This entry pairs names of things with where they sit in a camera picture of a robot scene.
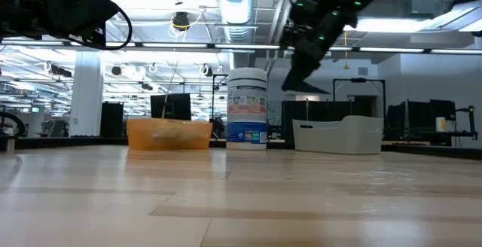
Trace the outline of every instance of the white bin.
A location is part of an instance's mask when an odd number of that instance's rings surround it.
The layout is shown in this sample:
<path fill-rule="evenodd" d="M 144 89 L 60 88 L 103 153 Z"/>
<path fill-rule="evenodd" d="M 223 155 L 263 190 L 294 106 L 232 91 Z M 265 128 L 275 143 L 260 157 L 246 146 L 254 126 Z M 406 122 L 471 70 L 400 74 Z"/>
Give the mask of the white bin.
<path fill-rule="evenodd" d="M 347 116 L 341 122 L 293 120 L 294 146 L 300 151 L 379 154 L 383 119 Z"/>

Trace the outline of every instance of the computer monitor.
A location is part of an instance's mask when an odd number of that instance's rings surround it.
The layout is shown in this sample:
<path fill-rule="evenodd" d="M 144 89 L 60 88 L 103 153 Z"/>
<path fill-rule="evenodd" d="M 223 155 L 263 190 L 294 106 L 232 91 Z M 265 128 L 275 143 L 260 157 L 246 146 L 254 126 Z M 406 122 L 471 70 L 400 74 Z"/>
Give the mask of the computer monitor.
<path fill-rule="evenodd" d="M 430 100 L 432 112 L 435 118 L 445 117 L 445 120 L 456 120 L 456 107 L 454 101 Z"/>
<path fill-rule="evenodd" d="M 408 126 L 413 131 L 435 131 L 435 117 L 429 102 L 408 101 Z"/>
<path fill-rule="evenodd" d="M 166 95 L 151 96 L 151 116 L 162 118 Z M 167 96 L 166 119 L 191 120 L 191 95 L 189 93 L 174 93 Z"/>

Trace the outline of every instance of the white column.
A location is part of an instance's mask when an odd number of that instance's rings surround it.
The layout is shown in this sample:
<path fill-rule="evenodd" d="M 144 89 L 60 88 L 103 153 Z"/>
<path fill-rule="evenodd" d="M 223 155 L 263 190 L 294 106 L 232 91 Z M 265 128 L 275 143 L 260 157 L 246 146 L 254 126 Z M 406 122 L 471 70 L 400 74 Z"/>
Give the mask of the white column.
<path fill-rule="evenodd" d="M 45 117 L 45 105 L 33 105 L 30 107 L 28 137 L 39 137 L 42 132 L 42 123 Z"/>
<path fill-rule="evenodd" d="M 102 114 L 104 65 L 99 51 L 78 51 L 75 58 L 69 135 L 98 136 Z"/>

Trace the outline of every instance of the black cable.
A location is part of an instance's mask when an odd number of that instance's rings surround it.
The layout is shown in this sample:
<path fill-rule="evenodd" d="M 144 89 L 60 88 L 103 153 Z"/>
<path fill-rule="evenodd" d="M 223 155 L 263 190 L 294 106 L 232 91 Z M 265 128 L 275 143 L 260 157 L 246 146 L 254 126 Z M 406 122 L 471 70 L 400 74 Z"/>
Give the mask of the black cable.
<path fill-rule="evenodd" d="M 15 133 L 15 136 L 21 136 L 22 134 L 25 133 L 26 131 L 25 124 L 17 116 L 8 112 L 0 111 L 0 117 L 8 118 L 17 124 L 18 133 Z"/>
<path fill-rule="evenodd" d="M 68 40 L 73 41 L 73 42 L 78 43 L 78 44 L 81 44 L 83 46 L 95 48 L 95 49 L 98 49 L 98 50 L 120 50 L 120 49 L 126 47 L 130 43 L 130 40 L 133 37 L 133 25 L 130 22 L 130 18 L 127 16 L 126 12 L 124 12 L 124 10 L 122 10 L 122 8 L 119 7 L 119 5 L 115 4 L 112 0 L 105 0 L 105 1 L 108 1 L 108 2 L 111 2 L 112 4 L 114 4 L 117 7 L 117 9 L 119 10 L 120 14 L 126 20 L 127 26 L 128 26 L 128 29 L 129 29 L 129 32 L 127 33 L 126 41 L 123 44 L 121 44 L 120 46 L 117 46 L 117 47 L 103 47 L 103 46 L 100 46 L 98 44 L 90 44 L 90 43 L 86 43 L 84 41 L 79 41 L 79 40 L 71 38 L 71 37 L 68 37 L 67 38 Z"/>

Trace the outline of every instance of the ductwork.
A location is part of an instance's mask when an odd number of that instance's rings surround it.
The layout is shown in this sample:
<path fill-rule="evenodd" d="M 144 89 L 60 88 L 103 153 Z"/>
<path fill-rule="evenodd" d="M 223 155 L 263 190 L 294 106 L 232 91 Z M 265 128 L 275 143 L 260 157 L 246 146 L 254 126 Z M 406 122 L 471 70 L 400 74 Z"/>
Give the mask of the ductwork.
<path fill-rule="evenodd" d="M 219 0 L 223 23 L 227 25 L 243 25 L 252 19 L 254 0 Z M 225 27 L 224 33 L 230 43 L 252 43 L 254 30 L 243 27 Z M 234 68 L 254 67 L 255 56 L 251 53 L 234 53 L 230 56 Z"/>

